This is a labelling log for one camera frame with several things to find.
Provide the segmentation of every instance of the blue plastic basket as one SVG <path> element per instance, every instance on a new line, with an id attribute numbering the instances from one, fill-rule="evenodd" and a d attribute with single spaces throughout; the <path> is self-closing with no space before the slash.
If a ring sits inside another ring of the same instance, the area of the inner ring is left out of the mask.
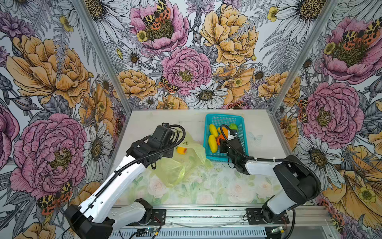
<path id="1" fill-rule="evenodd" d="M 203 147 L 206 149 L 206 158 L 213 161 L 227 162 L 228 156 L 225 153 L 220 153 L 219 149 L 216 153 L 211 152 L 210 146 L 208 145 L 208 137 L 210 136 L 209 125 L 213 124 L 216 128 L 220 125 L 230 125 L 236 124 L 238 126 L 238 137 L 241 144 L 243 145 L 243 150 L 246 155 L 248 155 L 248 146 L 247 146 L 247 136 L 245 134 L 244 119 L 241 116 L 229 115 L 229 114 L 207 114 L 206 123 L 204 126 L 204 143 Z"/>

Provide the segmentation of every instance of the white tabletop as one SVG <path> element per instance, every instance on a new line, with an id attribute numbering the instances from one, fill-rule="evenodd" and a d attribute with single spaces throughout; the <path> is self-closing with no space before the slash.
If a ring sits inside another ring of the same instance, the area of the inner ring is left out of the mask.
<path id="1" fill-rule="evenodd" d="M 286 157 L 266 110 L 140 110 L 131 114 L 110 171 L 113 172 L 118 166 L 133 142 L 151 135 L 155 128 L 164 122 L 183 126 L 195 141 L 203 145 L 205 118 L 211 113 L 239 115 L 244 118 L 249 156 Z"/>

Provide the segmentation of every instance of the floral tablecloth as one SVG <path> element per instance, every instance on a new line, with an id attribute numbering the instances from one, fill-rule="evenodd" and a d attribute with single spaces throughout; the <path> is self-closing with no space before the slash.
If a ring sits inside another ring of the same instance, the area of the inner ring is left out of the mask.
<path id="1" fill-rule="evenodd" d="M 143 198 L 152 205 L 200 205 L 264 203 L 281 190 L 275 177 L 240 174 L 227 163 L 212 162 L 214 167 L 197 167 L 187 179 L 168 188 L 155 175 L 145 170 L 115 205 L 129 205 Z"/>

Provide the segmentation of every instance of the translucent plastic bag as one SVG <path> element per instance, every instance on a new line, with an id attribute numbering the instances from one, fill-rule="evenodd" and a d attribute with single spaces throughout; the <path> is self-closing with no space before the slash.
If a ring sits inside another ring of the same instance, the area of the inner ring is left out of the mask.
<path id="1" fill-rule="evenodd" d="M 213 168 L 211 161 L 206 158 L 204 147 L 194 141 L 187 131 L 185 139 L 178 147 L 187 148 L 185 154 L 179 154 L 177 147 L 175 147 L 172 158 L 162 157 L 161 160 L 156 162 L 157 168 L 155 170 L 150 168 L 166 187 L 173 187 L 187 179 L 194 169 L 200 165 L 204 165 L 209 169 Z"/>

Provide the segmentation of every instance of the pink peony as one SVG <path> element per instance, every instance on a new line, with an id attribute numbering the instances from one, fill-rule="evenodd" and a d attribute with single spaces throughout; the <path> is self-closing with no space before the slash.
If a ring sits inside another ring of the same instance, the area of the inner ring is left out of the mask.
<path id="1" fill-rule="evenodd" d="M 137 34 L 140 31 L 144 31 L 147 34 L 148 38 L 143 40 L 142 44 L 147 49 L 148 52 L 152 54 L 160 54 L 161 52 L 172 51 L 178 46 L 183 46 L 187 42 L 188 38 L 188 29 L 189 22 L 188 18 L 183 18 L 182 13 L 179 12 L 178 6 L 172 4 L 169 1 L 166 1 L 167 7 L 171 10 L 170 21 L 167 23 L 164 29 L 166 30 L 151 30 L 147 28 L 143 22 L 143 18 L 148 15 L 154 15 L 154 12 L 157 10 L 157 4 L 155 3 L 153 7 L 147 6 L 143 8 L 131 8 L 130 10 L 130 19 L 131 33 Z M 149 31 L 155 32 L 150 37 Z"/>
<path id="2" fill-rule="evenodd" d="M 0 170 L 5 166 L 12 152 L 12 141 L 19 134 L 16 118 L 5 107 L 0 106 Z"/>
<path id="3" fill-rule="evenodd" d="M 11 174 L 11 188 L 39 199 L 56 194 L 70 180 L 77 186 L 85 174 L 81 164 L 86 139 L 83 127 L 66 114 L 33 122 L 15 143 L 18 168 Z"/>
<path id="4" fill-rule="evenodd" d="M 177 48 L 162 60 L 163 76 L 168 82 L 180 88 L 179 94 L 188 95 L 190 90 L 207 85 L 211 80 L 210 60 L 194 49 Z"/>
<path id="5" fill-rule="evenodd" d="M 320 64 L 325 75 L 330 75 L 338 81 L 347 81 L 355 85 L 371 77 L 382 67 L 382 41 L 377 38 L 369 46 L 363 41 L 356 43 L 351 50 L 345 50 L 343 34 L 345 31 L 360 31 L 366 29 L 372 21 L 364 23 L 345 17 L 332 31 L 332 36 L 326 39 L 323 60 Z"/>
<path id="6" fill-rule="evenodd" d="M 344 82 L 320 83 L 308 98 L 306 114 L 308 122 L 303 123 L 304 134 L 313 134 L 327 142 L 331 149 L 351 142 L 361 130 L 364 119 L 356 90 Z"/>

